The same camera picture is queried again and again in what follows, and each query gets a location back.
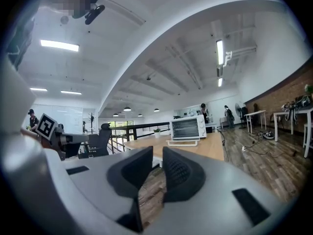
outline brick wall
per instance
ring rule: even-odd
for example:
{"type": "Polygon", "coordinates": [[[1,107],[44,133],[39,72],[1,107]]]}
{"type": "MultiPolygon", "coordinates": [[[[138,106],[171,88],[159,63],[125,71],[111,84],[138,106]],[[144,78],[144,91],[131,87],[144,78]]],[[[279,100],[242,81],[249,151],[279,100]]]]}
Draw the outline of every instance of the brick wall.
{"type": "MultiPolygon", "coordinates": [[[[246,102],[248,112],[254,112],[253,104],[258,105],[259,110],[266,110],[266,121],[269,123],[269,117],[274,112],[281,112],[281,107],[288,101],[294,101],[297,96],[304,95],[304,87],[306,84],[313,85],[313,57],[311,57],[300,69],[294,74],[286,78],[284,81],[259,95],[258,97],[246,102]]],[[[290,121],[286,121],[282,117],[285,129],[291,129],[290,121]]],[[[307,123],[307,116],[298,115],[298,124],[294,125],[294,130],[303,132],[304,124],[307,123]]]]}

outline person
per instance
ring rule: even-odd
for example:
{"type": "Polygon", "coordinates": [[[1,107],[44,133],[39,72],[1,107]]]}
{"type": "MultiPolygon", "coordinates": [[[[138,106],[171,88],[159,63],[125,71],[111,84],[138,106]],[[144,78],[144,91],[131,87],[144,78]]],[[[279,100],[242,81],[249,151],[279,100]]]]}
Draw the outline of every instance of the person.
{"type": "Polygon", "coordinates": [[[32,40],[32,31],[35,25],[35,14],[40,8],[49,8],[52,11],[65,13],[74,19],[81,18],[91,10],[91,5],[98,0],[37,0],[22,11],[20,17],[13,25],[14,31],[6,53],[16,70],[18,70],[22,58],[32,40]]]}
{"type": "Polygon", "coordinates": [[[208,112],[208,110],[206,109],[204,103],[201,104],[200,113],[204,116],[204,122],[205,122],[205,123],[209,123],[209,120],[208,120],[208,118],[209,118],[209,112],[208,112]]]}
{"type": "Polygon", "coordinates": [[[28,114],[30,115],[30,118],[29,118],[29,125],[30,125],[30,130],[32,132],[36,132],[36,128],[37,128],[37,125],[38,125],[38,118],[36,118],[35,116],[35,112],[33,109],[30,109],[28,114]]]}
{"type": "Polygon", "coordinates": [[[229,107],[227,105],[224,106],[225,107],[225,117],[227,117],[227,122],[228,122],[228,126],[230,129],[235,128],[234,127],[234,116],[232,111],[229,109],[229,107]]]}

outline black slot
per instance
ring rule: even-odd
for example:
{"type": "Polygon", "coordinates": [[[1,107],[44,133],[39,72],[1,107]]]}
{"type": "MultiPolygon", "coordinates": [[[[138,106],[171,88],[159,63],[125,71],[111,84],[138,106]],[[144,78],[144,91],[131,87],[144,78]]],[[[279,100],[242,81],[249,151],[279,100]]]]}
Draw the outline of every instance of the black slot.
{"type": "Polygon", "coordinates": [[[80,172],[83,172],[86,170],[89,170],[86,166],[80,166],[80,167],[76,167],[76,168],[72,168],[72,169],[67,169],[67,173],[69,175],[72,175],[72,174],[80,173],[80,172]]]}
{"type": "Polygon", "coordinates": [[[269,213],[261,206],[261,204],[247,191],[247,189],[233,190],[232,192],[238,200],[245,213],[254,226],[261,223],[269,217],[269,213]]]}

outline toaster oven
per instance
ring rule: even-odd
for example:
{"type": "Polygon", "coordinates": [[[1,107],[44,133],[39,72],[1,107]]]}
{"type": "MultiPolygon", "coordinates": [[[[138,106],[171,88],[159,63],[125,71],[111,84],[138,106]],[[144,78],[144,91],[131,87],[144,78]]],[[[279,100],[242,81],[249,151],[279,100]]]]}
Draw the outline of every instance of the toaster oven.
{"type": "Polygon", "coordinates": [[[170,121],[170,125],[172,140],[167,141],[169,146],[197,146],[200,138],[206,138],[203,115],[178,118],[170,121]]]}

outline potted plant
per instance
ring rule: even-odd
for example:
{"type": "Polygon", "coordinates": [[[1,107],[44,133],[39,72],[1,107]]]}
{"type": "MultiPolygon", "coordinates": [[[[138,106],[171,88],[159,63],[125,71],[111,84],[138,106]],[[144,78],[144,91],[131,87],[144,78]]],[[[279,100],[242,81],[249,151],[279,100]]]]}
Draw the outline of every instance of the potted plant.
{"type": "Polygon", "coordinates": [[[159,137],[160,137],[160,135],[161,135],[161,133],[160,133],[160,129],[156,129],[156,130],[154,130],[154,133],[155,133],[155,137],[158,139],[159,137]]]}
{"type": "Polygon", "coordinates": [[[313,86],[306,84],[305,87],[304,87],[304,90],[305,90],[305,92],[307,92],[307,93],[311,93],[311,97],[312,97],[312,99],[313,99],[313,86]]]}

